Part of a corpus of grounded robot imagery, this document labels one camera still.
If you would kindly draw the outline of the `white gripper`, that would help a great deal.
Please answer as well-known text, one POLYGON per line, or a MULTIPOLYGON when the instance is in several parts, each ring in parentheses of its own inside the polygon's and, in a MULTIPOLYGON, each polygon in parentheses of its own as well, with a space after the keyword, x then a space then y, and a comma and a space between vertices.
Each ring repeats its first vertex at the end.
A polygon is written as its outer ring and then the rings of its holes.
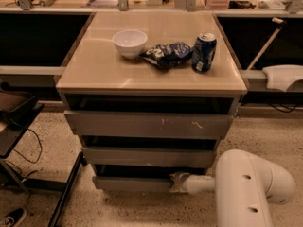
POLYGON ((196 195, 206 190, 207 177, 192 175, 187 172, 176 172, 169 175, 172 180, 172 186, 169 189, 171 193, 188 193, 196 195))

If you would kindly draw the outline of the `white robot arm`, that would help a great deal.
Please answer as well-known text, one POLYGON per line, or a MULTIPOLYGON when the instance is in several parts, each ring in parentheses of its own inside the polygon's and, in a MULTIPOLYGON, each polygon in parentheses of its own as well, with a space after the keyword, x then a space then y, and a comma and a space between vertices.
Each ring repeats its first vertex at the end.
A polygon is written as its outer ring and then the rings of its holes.
POLYGON ((289 202, 296 190, 284 167, 239 149, 220 156, 213 177, 187 172, 170 177, 172 192, 215 192, 217 227, 274 227, 269 205, 289 202))

